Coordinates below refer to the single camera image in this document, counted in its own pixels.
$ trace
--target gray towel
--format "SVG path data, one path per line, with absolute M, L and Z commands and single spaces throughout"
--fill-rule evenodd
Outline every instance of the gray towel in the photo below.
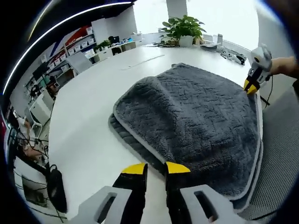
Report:
M 188 167 L 194 184 L 231 200 L 248 192 L 260 148 L 256 96 L 234 82 L 178 64 L 137 82 L 114 116 L 161 162 Z

